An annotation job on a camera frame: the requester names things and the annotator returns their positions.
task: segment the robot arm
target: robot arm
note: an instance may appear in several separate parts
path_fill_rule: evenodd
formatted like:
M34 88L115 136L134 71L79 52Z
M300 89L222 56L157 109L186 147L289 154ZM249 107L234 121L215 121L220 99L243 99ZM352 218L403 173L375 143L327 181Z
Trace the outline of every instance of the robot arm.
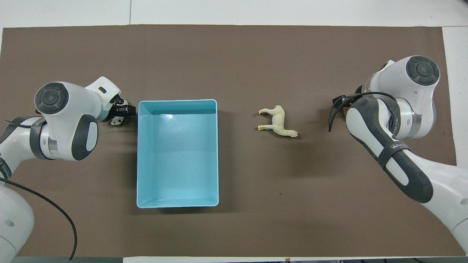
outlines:
M403 193L436 215L468 253L468 170L423 159L399 141L431 129L438 80L437 66L424 57L387 64L362 91L389 93L396 102L381 95L359 98L347 111L346 127Z
M115 124L120 124L123 116L136 114L120 93L105 77L85 88L67 82L40 88L34 102L43 117L18 117L0 137L0 177L9 180L27 159L79 161L87 157L97 143L97 122L118 117L120 122ZM0 263L13 259L33 225L29 204L0 182Z

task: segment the brown paper sheet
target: brown paper sheet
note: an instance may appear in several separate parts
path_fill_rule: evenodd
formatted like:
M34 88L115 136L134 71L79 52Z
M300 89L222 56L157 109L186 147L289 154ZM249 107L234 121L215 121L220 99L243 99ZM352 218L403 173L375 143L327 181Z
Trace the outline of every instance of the brown paper sheet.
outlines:
M77 256L461 256L445 226L406 197L339 117L331 99L353 93L389 59L440 67L429 135L406 140L455 165L441 28L132 25L4 29L1 119L34 112L52 81L106 76L141 100L214 98L219 105L219 194L213 208L139 209L137 119L100 124L83 161L29 160L12 180L55 200L78 229ZM295 139L257 131L281 105ZM66 219L20 192L36 225L21 256L67 256Z

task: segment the gray joint band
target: gray joint band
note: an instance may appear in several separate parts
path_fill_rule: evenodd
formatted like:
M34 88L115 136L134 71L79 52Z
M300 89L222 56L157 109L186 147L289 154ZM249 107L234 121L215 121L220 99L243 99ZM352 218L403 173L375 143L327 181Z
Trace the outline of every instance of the gray joint band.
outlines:
M0 158L0 173L3 175L3 178L10 180L11 178L11 169L7 165L4 159Z
M383 147L382 152L379 154L377 158L377 163L382 167L382 169L387 165L388 160L398 151L410 149L404 142L402 141L393 141Z
M398 103L388 97L383 97L379 98L381 99L387 108L390 110L391 113L391 123L389 123L389 129L390 132L393 135L397 135L398 132L400 131L400 125L401 125L401 120L400 120L400 106L398 106Z
M36 158L42 160L50 160L41 151L41 130L42 126L46 123L44 117L38 119L31 125L31 132L29 133L29 146L31 147L31 151Z

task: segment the black joint cap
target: black joint cap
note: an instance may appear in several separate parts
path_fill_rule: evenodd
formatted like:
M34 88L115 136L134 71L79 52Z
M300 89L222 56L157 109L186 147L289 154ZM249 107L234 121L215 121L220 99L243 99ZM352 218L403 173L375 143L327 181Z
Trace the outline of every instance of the black joint cap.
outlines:
M439 68L430 59L413 56L406 63L406 73L414 82L423 86L430 86L439 80Z
M111 104L114 104L114 103L116 102L116 100L119 99L119 98L120 98L120 96L119 96L118 94L116 94L114 97L112 97L112 99L110 99L109 102L110 102Z
M45 114L61 111L68 102L68 91L62 83L52 82L40 88L34 98L36 108Z

